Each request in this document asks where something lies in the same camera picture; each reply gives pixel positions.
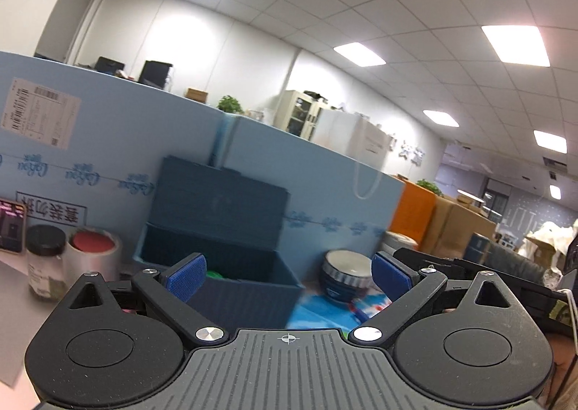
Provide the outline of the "person right hand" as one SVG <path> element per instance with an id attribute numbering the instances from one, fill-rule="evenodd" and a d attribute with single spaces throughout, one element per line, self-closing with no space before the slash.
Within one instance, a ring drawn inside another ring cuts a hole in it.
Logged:
<path id="1" fill-rule="evenodd" d="M 549 409 L 577 408 L 577 355 L 574 341 L 565 336 L 547 334 L 553 351 L 553 377 L 546 405 Z"/>

